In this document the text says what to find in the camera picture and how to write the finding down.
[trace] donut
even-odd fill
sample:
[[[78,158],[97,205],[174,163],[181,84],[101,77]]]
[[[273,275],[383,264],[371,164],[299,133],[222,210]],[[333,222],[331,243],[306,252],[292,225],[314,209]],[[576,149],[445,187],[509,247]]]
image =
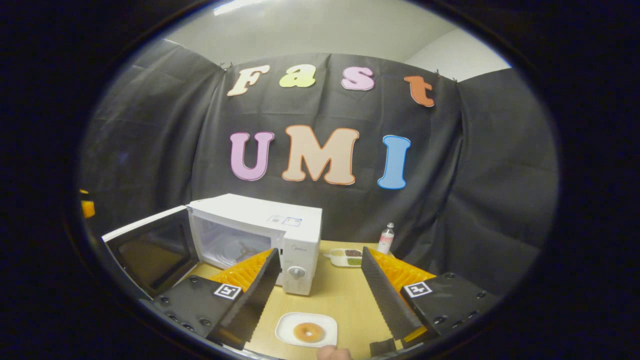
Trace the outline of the donut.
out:
[[[317,343],[324,339],[324,329],[320,325],[312,322],[298,324],[293,328],[296,339],[305,343]]]

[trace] table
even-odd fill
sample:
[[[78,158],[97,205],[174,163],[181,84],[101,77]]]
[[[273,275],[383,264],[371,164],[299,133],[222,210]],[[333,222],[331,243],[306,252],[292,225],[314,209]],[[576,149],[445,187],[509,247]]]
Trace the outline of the table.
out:
[[[362,250],[366,246],[375,249],[377,243],[346,243],[320,241],[320,255],[310,296],[292,295],[275,286],[265,305],[258,326],[245,349],[260,354],[291,360],[315,360],[317,348],[289,345],[278,340],[275,327],[286,313],[302,312],[328,315],[338,323],[339,348],[348,348],[354,360],[371,357],[369,344],[392,337],[367,280],[360,268],[339,268],[322,253],[333,248]],[[221,270],[199,264],[190,275],[211,277]],[[396,341],[396,348],[402,348]]]

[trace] plastic bottle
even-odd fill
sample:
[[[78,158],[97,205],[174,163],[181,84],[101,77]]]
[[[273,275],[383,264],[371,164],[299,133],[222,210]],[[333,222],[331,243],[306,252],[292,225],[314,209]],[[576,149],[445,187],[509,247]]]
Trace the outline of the plastic bottle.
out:
[[[380,242],[378,242],[378,252],[383,254],[389,253],[389,248],[391,248],[391,242],[394,241],[394,223],[390,222],[387,224],[387,228],[380,234]]]

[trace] white microwave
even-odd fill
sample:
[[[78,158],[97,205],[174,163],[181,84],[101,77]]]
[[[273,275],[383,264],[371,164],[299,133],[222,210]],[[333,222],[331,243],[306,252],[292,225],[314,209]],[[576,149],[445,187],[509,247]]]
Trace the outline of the white microwave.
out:
[[[276,248],[276,285],[309,295],[316,273],[322,209],[235,194],[191,202],[105,234],[113,257],[147,295],[177,284],[204,261],[228,268]]]

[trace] microwave door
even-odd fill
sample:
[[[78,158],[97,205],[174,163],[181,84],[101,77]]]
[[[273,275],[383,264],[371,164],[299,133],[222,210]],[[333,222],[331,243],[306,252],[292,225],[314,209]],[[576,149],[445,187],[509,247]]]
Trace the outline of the microwave door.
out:
[[[198,263],[185,206],[131,223],[102,239],[121,269],[150,298],[180,282]]]

